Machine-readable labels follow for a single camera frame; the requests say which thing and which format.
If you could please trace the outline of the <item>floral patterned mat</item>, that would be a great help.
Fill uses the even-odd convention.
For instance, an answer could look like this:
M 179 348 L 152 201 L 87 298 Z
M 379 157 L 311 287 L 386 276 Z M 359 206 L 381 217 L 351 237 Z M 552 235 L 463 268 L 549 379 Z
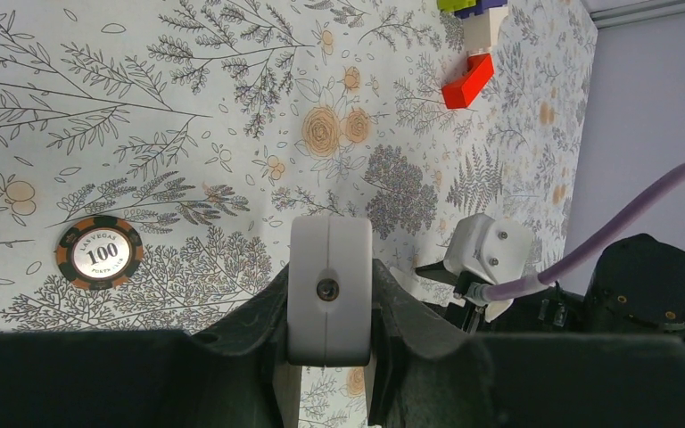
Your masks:
M 0 1 L 0 333 L 196 333 L 289 260 L 294 218 L 369 218 L 407 282 L 477 212 L 563 253 L 597 28 L 512 1 L 495 74 L 432 1 Z

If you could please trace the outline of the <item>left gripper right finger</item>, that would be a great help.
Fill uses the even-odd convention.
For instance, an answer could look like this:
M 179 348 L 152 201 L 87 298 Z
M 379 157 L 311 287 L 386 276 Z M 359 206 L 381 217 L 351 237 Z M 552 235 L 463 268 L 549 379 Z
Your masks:
M 367 420 L 382 427 L 685 427 L 685 343 L 469 334 L 372 265 Z

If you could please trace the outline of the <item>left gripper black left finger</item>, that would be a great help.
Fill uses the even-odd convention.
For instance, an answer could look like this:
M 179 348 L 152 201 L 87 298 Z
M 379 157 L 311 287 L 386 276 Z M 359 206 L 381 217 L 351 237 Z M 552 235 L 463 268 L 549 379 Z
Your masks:
M 0 333 L 0 427 L 278 427 L 286 270 L 199 333 Z

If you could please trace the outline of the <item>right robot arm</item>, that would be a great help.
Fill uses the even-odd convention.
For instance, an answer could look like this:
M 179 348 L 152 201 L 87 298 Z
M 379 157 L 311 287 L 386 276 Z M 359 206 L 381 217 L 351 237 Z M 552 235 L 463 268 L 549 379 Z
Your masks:
M 685 251 L 647 234 L 607 246 L 583 296 L 555 284 L 488 325 L 496 333 L 668 334 L 685 342 Z

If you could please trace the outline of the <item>red orange block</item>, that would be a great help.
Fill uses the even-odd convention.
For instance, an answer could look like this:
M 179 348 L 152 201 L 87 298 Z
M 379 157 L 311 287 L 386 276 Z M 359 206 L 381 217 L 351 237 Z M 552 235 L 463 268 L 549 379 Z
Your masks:
M 445 107 L 449 110 L 468 108 L 491 80 L 494 72 L 489 53 L 468 56 L 466 73 L 442 87 Z

